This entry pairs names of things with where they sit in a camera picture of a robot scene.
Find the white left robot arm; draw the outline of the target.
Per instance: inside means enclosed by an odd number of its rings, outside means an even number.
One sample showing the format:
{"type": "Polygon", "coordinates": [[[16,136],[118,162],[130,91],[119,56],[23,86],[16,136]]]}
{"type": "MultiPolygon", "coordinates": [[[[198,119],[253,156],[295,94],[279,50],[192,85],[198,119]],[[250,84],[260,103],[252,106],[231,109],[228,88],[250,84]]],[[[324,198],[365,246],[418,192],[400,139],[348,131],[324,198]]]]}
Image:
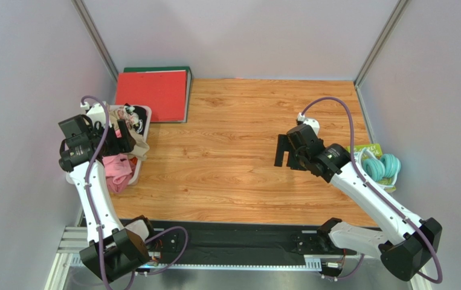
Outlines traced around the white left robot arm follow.
{"type": "Polygon", "coordinates": [[[87,115],[59,123],[65,139],[59,165],[75,185],[85,214],[88,246],[80,251],[82,263],[102,281],[111,283],[151,260],[146,239],[153,233],[148,218],[138,216],[123,224],[117,217],[106,183],[102,159],[129,153],[135,140],[126,127],[116,134],[87,115]]]}

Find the beige t-shirt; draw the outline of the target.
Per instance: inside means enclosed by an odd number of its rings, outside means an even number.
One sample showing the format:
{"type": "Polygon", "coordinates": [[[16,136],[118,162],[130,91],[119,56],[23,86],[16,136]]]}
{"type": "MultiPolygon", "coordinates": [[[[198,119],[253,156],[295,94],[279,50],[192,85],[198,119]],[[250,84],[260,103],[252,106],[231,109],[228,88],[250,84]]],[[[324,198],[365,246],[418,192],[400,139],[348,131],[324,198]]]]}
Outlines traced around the beige t-shirt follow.
{"type": "MultiPolygon", "coordinates": [[[[109,110],[109,118],[114,126],[114,129],[118,129],[117,120],[119,120],[115,110],[120,107],[122,106],[117,106],[116,108],[109,110]]],[[[149,145],[144,140],[147,136],[146,129],[144,131],[144,135],[137,134],[133,129],[129,129],[129,131],[131,136],[135,139],[136,145],[134,146],[133,151],[128,153],[128,155],[130,155],[132,158],[136,157],[138,160],[145,161],[147,159],[146,154],[150,149],[149,145]]]]}

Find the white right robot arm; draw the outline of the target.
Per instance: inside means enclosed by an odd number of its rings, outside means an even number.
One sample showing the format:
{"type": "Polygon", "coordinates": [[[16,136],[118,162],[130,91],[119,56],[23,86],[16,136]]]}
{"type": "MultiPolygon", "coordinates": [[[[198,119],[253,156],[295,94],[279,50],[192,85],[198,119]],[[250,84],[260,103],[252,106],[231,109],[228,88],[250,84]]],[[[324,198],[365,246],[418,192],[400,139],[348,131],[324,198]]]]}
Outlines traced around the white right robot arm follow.
{"type": "Polygon", "coordinates": [[[338,218],[329,219],[318,229],[329,246],[376,258],[406,282],[420,274],[430,260],[438,262],[441,224],[432,217],[421,219],[374,184],[343,146],[325,146],[313,127],[299,124],[278,136],[275,166],[283,165],[285,152],[290,169],[323,178],[350,197],[379,227],[378,231],[368,230],[338,218]]]}

